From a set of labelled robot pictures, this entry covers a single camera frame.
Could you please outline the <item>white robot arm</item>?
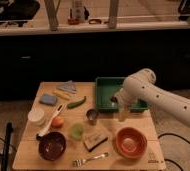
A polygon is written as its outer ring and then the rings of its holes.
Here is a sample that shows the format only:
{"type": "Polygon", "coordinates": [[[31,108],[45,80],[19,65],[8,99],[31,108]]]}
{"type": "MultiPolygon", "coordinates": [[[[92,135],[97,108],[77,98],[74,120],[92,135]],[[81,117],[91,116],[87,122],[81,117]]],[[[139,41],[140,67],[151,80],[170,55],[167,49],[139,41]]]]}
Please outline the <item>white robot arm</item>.
{"type": "Polygon", "coordinates": [[[124,108],[130,108],[137,100],[154,104],[190,128],[190,99],[165,91],[155,82],[151,69],[141,69],[127,76],[114,96],[124,108]]]}

